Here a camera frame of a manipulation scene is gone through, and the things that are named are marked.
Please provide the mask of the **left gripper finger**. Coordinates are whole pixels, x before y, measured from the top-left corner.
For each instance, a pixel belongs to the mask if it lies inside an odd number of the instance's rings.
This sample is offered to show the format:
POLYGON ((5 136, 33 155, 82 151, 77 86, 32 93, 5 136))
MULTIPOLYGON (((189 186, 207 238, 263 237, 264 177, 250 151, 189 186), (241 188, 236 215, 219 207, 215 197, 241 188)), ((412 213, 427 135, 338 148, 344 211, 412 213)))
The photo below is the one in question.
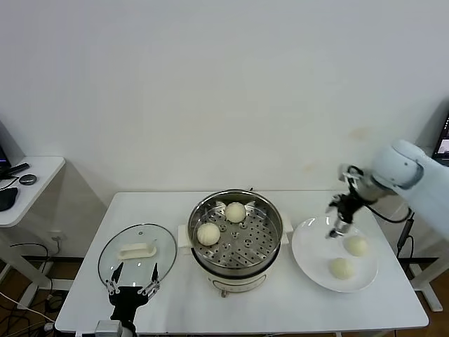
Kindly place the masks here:
POLYGON ((141 288, 138 291, 138 293, 151 294, 157 292, 159 288, 160 288, 160 281, 159 281, 158 263, 155 263, 150 283, 146 287, 141 288))
POLYGON ((112 276, 105 280, 105 285, 110 295, 114 295, 119 292, 118 283, 123 269, 123 262, 113 270, 112 276))

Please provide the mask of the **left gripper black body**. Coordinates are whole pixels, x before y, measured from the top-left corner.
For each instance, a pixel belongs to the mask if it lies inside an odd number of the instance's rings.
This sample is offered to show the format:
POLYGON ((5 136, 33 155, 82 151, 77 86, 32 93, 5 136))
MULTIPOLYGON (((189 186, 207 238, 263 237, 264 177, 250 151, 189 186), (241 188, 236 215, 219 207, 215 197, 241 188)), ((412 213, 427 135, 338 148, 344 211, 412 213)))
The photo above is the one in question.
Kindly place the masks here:
POLYGON ((141 286, 120 286, 109 292, 109 303, 114 307, 111 320, 133 322, 139 307, 147 304, 147 296, 139 292, 141 286))

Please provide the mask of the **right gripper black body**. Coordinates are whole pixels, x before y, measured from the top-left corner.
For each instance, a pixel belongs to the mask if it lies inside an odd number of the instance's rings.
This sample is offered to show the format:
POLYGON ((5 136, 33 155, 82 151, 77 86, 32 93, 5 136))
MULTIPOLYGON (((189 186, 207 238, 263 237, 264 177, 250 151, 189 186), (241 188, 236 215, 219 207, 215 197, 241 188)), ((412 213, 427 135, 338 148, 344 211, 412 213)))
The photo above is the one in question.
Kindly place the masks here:
POLYGON ((353 223, 354 214, 361 208, 361 199, 355 194, 339 194, 336 200, 337 214, 344 223, 353 223))

